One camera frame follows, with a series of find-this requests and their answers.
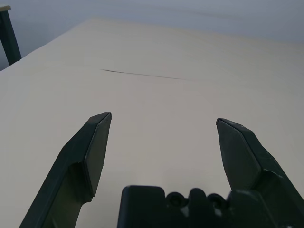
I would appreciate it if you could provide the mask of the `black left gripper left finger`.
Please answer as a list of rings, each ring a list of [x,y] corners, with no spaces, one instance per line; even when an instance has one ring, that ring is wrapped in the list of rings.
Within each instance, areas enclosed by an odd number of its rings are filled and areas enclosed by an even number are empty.
[[[81,207],[96,195],[111,120],[110,112],[90,117],[64,145],[20,227],[75,227]]]

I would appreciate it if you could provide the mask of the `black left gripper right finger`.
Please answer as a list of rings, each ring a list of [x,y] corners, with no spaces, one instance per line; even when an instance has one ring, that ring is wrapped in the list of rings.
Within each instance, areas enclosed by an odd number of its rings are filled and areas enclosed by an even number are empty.
[[[231,189],[257,192],[277,227],[302,228],[304,200],[255,134],[227,119],[217,119],[216,126]]]

